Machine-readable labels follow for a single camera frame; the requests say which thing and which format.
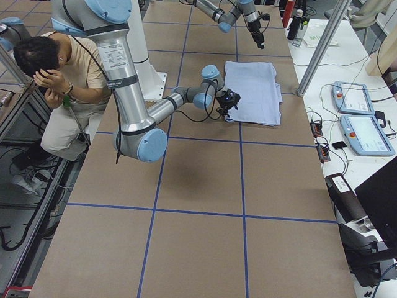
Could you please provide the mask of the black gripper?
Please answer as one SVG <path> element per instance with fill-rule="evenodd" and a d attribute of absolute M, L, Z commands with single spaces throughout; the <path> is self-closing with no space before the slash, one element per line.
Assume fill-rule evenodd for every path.
<path fill-rule="evenodd" d="M 252 38 L 257 42 L 257 47 L 261 50 L 265 49 L 264 45 L 264 31 L 261 31 L 261 20 L 269 20 L 269 15 L 267 13 L 261 13 L 252 22 L 247 22 L 248 29 L 252 35 Z"/>
<path fill-rule="evenodd" d="M 219 107 L 216 111 L 219 114 L 222 114 L 224 119 L 229 119 L 228 111 L 232 108 L 238 110 L 238 102 L 240 101 L 241 96 L 231 89 L 227 89 L 227 91 L 223 91 L 223 93 L 216 97 L 216 99 L 219 103 Z"/>

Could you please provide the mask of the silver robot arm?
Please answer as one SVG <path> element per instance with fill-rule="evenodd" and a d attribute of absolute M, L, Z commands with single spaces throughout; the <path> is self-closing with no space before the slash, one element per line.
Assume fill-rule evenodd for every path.
<path fill-rule="evenodd" d="M 236 21 L 243 16 L 248 31 L 260 49 L 265 48 L 264 31 L 261 29 L 261 20 L 270 22 L 270 15 L 256 10 L 254 1 L 231 1 L 231 9 L 226 12 L 220 6 L 206 0 L 186 1 L 188 5 L 195 6 L 218 24 L 219 29 L 228 33 Z"/>
<path fill-rule="evenodd" d="M 236 108 L 238 93 L 225 86 L 217 67 L 202 70 L 198 87 L 176 88 L 168 97 L 146 107 L 130 47 L 127 42 L 130 1 L 53 1 L 52 24 L 56 31 L 93 40 L 102 61 L 108 88 L 114 93 L 119 114 L 114 147 L 118 154 L 144 162 L 163 157 L 167 135 L 158 124 L 185 103 L 207 109 L 213 100 L 226 115 Z"/>

